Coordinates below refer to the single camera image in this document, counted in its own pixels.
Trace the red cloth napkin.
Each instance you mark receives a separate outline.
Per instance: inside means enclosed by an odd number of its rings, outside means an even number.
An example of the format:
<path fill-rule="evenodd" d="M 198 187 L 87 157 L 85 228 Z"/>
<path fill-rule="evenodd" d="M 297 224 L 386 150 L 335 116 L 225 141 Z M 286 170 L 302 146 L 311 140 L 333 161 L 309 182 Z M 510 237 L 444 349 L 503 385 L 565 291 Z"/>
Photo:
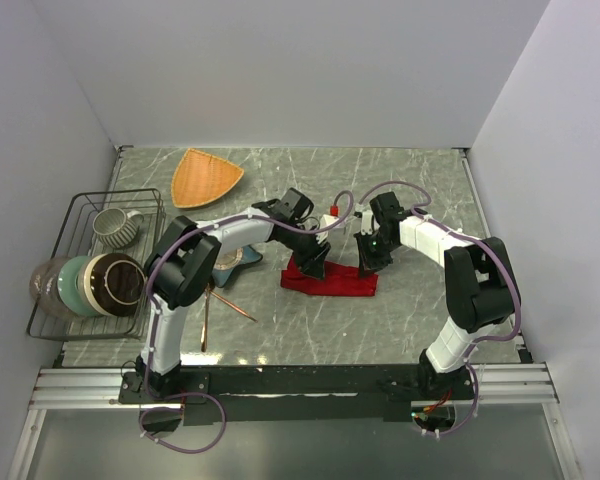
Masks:
<path fill-rule="evenodd" d="M 372 273 L 360 276 L 356 267 L 326 261 L 325 278 L 315 279 L 300 272 L 291 257 L 287 268 L 281 271 L 280 286 L 309 296 L 373 297 L 379 277 Z"/>

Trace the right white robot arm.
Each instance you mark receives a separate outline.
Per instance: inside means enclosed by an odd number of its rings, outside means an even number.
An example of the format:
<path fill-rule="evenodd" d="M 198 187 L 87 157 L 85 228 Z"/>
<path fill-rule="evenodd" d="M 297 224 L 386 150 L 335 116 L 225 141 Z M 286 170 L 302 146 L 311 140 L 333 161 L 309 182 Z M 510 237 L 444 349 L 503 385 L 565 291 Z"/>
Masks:
<path fill-rule="evenodd" d="M 374 197 L 368 207 L 356 206 L 355 215 L 361 219 L 355 234 L 360 275 L 390 265 L 392 252 L 400 247 L 444 270 L 448 318 L 417 365 L 417 386 L 424 396 L 440 398 L 458 382 L 478 344 L 518 335 L 521 298 L 501 239 L 466 235 L 417 206 L 407 210 L 392 192 Z"/>

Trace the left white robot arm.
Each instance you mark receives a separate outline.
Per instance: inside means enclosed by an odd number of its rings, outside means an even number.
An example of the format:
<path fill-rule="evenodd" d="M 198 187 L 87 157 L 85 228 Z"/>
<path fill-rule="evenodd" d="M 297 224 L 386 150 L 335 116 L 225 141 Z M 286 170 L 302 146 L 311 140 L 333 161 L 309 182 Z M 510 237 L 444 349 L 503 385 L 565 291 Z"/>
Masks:
<path fill-rule="evenodd" d="M 165 402 L 177 393 L 188 308 L 205 293 L 220 256 L 274 241 L 293 253 L 302 273 L 325 278 L 327 236 L 338 219 L 325 215 L 318 226 L 307 229 L 302 222 L 312 210 L 308 197 L 290 189 L 281 199 L 255 203 L 233 216 L 199 223 L 180 216 L 172 221 L 145 263 L 151 318 L 136 371 L 147 395 Z"/>

